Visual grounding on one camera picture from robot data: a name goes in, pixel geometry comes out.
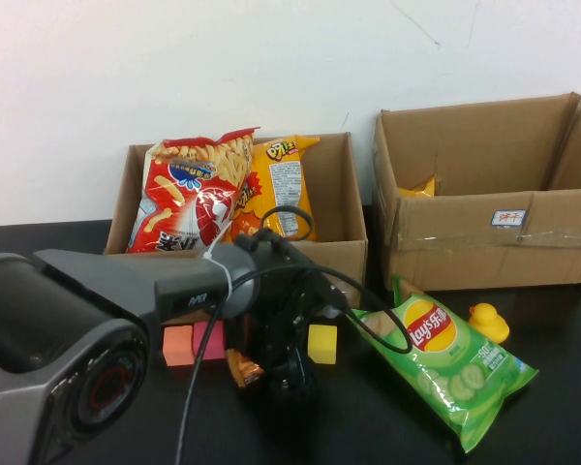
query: yellow foam block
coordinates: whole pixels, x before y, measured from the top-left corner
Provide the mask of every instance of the yellow foam block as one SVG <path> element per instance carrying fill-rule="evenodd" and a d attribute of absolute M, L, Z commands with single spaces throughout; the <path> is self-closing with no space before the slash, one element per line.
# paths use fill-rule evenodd
<path fill-rule="evenodd" d="M 310 325 L 308 329 L 308 357 L 314 363 L 336 364 L 338 327 Z"/>

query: yellow rubber duck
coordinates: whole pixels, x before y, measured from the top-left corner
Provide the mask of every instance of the yellow rubber duck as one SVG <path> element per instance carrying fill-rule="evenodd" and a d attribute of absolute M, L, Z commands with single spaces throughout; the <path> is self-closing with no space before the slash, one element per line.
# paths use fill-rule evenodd
<path fill-rule="evenodd" d="M 510 334 L 507 323 L 490 303 L 478 303 L 469 309 L 469 313 L 469 324 L 494 343 L 501 344 Z"/>

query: green chip bag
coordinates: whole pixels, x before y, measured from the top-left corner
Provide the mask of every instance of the green chip bag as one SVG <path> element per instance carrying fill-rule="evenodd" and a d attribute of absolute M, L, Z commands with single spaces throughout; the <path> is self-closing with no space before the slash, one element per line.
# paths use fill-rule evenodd
<path fill-rule="evenodd" d="M 409 354 L 389 350 L 359 325 L 362 335 L 412 385 L 458 435 L 465 452 L 484 436 L 504 399 L 537 373 L 501 346 L 470 327 L 445 306 L 425 294 L 400 298 L 396 308 L 413 341 Z M 386 342 L 407 347 L 405 338 L 384 312 L 353 310 Z"/>

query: wall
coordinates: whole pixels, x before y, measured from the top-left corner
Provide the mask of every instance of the wall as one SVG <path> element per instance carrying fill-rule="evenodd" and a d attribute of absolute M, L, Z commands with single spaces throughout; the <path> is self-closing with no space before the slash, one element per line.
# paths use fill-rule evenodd
<path fill-rule="evenodd" d="M 581 93 L 581 0 L 0 0 L 0 224 L 109 218 L 128 144 Z"/>

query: cardboard box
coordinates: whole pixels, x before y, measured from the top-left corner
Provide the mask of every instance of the cardboard box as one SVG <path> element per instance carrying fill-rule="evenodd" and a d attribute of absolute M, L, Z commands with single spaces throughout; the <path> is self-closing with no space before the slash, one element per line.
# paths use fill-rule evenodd
<path fill-rule="evenodd" d="M 581 96 L 382 111 L 375 217 L 385 285 L 581 283 Z M 401 198 L 436 175 L 432 199 Z"/>
<path fill-rule="evenodd" d="M 330 266 L 363 283 L 368 238 L 352 155 L 351 135 L 321 135 L 302 160 L 319 242 L 296 243 L 296 247 L 317 264 Z M 256 139 L 256 143 L 267 139 Z M 107 254 L 127 249 L 141 198 L 144 155 L 152 145 L 132 145 L 127 155 L 114 218 L 107 238 Z M 193 257 L 198 251 L 172 252 Z M 346 285 L 352 305 L 358 293 Z"/>

